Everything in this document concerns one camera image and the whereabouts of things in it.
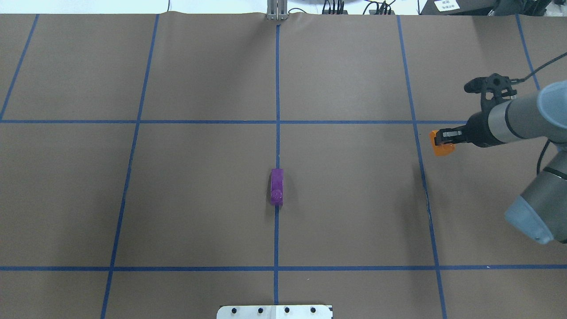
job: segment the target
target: black cable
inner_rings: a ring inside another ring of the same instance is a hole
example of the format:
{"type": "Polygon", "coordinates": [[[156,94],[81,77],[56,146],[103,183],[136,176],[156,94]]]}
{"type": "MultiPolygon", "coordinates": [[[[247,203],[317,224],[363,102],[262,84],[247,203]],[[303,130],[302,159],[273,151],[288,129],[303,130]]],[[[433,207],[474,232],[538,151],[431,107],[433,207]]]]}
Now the black cable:
{"type": "Polygon", "coordinates": [[[535,14],[535,10],[538,8],[538,4],[539,4],[539,0],[536,0],[534,2],[534,9],[532,10],[532,14],[531,14],[532,16],[535,14]]]}
{"type": "Polygon", "coordinates": [[[364,11],[362,12],[362,15],[364,15],[366,13],[366,10],[368,10],[368,7],[370,7],[371,4],[376,3],[376,11],[378,11],[378,8],[380,8],[380,3],[376,2],[376,1],[370,1],[368,5],[366,5],[366,8],[364,8],[364,11]]]}
{"type": "Polygon", "coordinates": [[[329,0],[325,0],[325,2],[323,2],[323,10],[321,11],[321,14],[325,14],[325,6],[327,5],[327,2],[329,3],[329,12],[331,12],[331,3],[329,0]]]}
{"type": "Polygon", "coordinates": [[[290,12],[291,10],[301,10],[301,11],[305,12],[305,10],[302,9],[302,8],[291,8],[290,10],[287,11],[287,14],[289,14],[289,12],[290,12]]]}
{"type": "Polygon", "coordinates": [[[547,61],[545,64],[543,64],[542,66],[540,66],[539,68],[535,69],[532,73],[528,74],[525,78],[521,78],[521,79],[511,79],[510,81],[512,82],[512,84],[518,84],[518,83],[522,83],[525,82],[527,79],[531,78],[534,74],[536,74],[539,70],[543,69],[544,67],[550,65],[551,63],[564,58],[565,56],[567,56],[567,52],[563,53],[562,55],[555,57],[549,61],[547,61]]]}
{"type": "Polygon", "coordinates": [[[380,6],[380,10],[376,11],[375,14],[384,14],[385,10],[386,10],[386,2],[382,2],[382,5],[380,6]]]}
{"type": "Polygon", "coordinates": [[[541,168],[541,161],[543,160],[543,155],[545,155],[545,151],[547,150],[547,147],[549,147],[549,143],[551,143],[551,140],[547,140],[547,142],[545,142],[545,145],[543,146],[543,149],[539,154],[538,165],[536,167],[536,175],[539,175],[539,171],[541,168]]]}

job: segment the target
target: metal plate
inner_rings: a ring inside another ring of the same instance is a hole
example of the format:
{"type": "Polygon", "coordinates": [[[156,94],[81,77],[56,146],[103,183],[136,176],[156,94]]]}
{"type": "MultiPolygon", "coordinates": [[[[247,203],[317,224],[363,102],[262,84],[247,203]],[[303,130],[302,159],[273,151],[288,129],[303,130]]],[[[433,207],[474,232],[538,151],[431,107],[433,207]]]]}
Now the metal plate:
{"type": "Polygon", "coordinates": [[[223,306],[217,312],[217,319],[237,319],[237,318],[332,319],[333,306],[329,306],[329,305],[223,306]]]}

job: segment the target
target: table surface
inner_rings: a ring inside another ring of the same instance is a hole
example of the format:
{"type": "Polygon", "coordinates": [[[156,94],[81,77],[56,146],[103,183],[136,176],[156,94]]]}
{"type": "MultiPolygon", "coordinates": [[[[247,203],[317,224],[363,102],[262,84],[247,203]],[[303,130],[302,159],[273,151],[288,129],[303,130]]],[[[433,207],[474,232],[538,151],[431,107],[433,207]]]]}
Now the table surface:
{"type": "Polygon", "coordinates": [[[539,35],[566,24],[0,16],[0,317],[562,317],[566,247],[503,217],[545,140],[437,158],[428,133],[480,109],[470,79],[565,52],[539,35]]]}

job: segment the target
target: orange object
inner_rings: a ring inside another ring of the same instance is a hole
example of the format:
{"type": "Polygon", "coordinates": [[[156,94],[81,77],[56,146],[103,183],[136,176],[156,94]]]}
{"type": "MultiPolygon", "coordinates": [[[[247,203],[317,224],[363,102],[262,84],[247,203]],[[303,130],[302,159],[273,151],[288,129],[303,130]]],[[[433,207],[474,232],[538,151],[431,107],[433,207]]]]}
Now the orange object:
{"type": "Polygon", "coordinates": [[[431,141],[431,145],[433,146],[433,153],[435,156],[446,156],[451,154],[455,150],[455,144],[443,144],[443,145],[435,145],[435,135],[439,132],[438,129],[431,131],[429,133],[429,140],[431,141]]]}

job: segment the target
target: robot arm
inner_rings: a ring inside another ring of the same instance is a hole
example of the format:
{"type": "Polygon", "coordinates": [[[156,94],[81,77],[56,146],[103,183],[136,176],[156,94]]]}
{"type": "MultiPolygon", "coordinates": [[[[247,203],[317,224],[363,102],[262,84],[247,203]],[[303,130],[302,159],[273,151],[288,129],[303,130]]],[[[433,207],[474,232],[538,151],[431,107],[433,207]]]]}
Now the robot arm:
{"type": "Polygon", "coordinates": [[[481,93],[481,112],[463,126],[433,131],[433,148],[446,155],[458,143],[484,148],[548,137],[559,153],[516,198],[506,220],[540,244],[553,239],[567,244],[567,81],[521,98],[515,98],[511,83],[499,74],[467,83],[465,91],[481,93]],[[493,97],[487,99],[487,93],[493,97]]]}

